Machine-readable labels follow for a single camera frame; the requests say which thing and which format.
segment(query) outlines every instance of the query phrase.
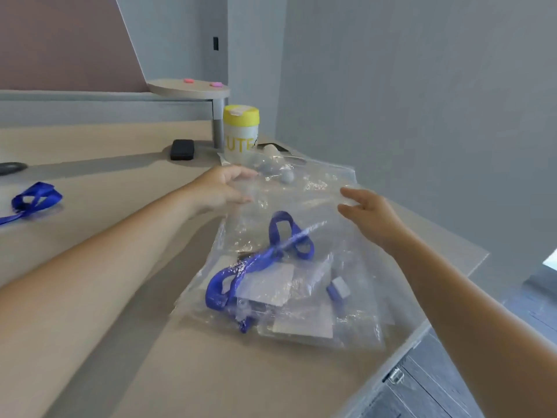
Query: forearm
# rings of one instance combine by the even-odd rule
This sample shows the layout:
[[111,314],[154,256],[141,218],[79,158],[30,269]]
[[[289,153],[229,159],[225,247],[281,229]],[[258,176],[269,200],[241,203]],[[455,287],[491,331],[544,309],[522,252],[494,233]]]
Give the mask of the forearm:
[[0,290],[3,415],[40,417],[195,212],[188,189],[149,204]]
[[557,354],[548,341],[418,238],[392,255],[486,417],[554,414]]

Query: table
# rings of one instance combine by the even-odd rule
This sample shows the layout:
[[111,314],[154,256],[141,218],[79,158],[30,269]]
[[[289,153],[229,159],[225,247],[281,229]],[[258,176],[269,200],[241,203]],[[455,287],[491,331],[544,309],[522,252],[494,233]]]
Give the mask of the table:
[[[196,140],[196,159],[169,160],[174,139]],[[0,178],[10,199],[46,181],[64,195],[39,218],[0,227],[0,284],[81,242],[218,161],[211,122],[0,129],[0,148],[24,172]],[[469,275],[487,253],[411,211],[402,220]],[[336,352],[255,334],[219,334],[169,316],[202,267],[222,212],[188,221],[104,339],[61,393],[50,418],[357,416],[381,380],[429,329],[394,261],[387,265],[398,325],[385,352]],[[378,250],[375,255],[386,254]]]

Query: clear plastic bag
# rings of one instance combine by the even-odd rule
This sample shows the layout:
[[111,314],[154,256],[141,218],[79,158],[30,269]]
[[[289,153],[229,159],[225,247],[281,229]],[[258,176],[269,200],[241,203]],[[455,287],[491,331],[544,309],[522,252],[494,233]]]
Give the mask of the clear plastic bag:
[[254,154],[260,175],[233,182],[254,200],[220,225],[176,314],[218,328],[336,348],[381,348],[374,277],[358,230],[337,211],[353,169]]

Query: lanyard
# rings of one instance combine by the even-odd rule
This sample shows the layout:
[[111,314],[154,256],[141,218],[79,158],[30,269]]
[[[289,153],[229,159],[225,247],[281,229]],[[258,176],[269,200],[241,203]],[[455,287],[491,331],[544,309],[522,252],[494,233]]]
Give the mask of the lanyard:
[[[24,197],[33,197],[31,202],[24,202]],[[62,195],[49,183],[37,182],[12,199],[13,216],[0,217],[0,226],[20,218],[29,217],[37,211],[45,210],[56,205]]]
[[[287,221],[292,230],[291,237],[283,242],[280,240],[279,228],[277,226],[281,221]],[[246,273],[253,273],[254,271],[261,271],[268,268],[274,262],[280,260],[284,256],[284,251],[288,249],[294,250],[297,257],[302,260],[312,259],[315,253],[315,246],[308,236],[309,231],[310,229],[302,230],[294,222],[294,219],[288,212],[277,211],[273,214],[271,222],[269,223],[269,248],[215,274],[207,285],[207,291],[205,292],[205,304],[207,307],[217,311],[224,310],[231,299],[235,297],[236,291]],[[300,250],[300,246],[302,245],[307,246],[308,249]],[[230,290],[226,293],[222,293],[223,281],[230,276],[234,276],[234,279],[230,283]],[[247,317],[240,323],[240,331],[242,333],[247,332],[247,329],[252,323],[253,319]]]

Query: gray wooden floor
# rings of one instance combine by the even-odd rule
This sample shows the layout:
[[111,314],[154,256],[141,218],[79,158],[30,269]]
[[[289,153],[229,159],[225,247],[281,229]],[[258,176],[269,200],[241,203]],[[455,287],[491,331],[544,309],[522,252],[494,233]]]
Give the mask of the gray wooden floor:
[[[557,343],[557,271],[542,266],[506,301],[511,312]],[[434,331],[400,364],[404,379],[390,382],[370,405],[364,418],[481,418]]]

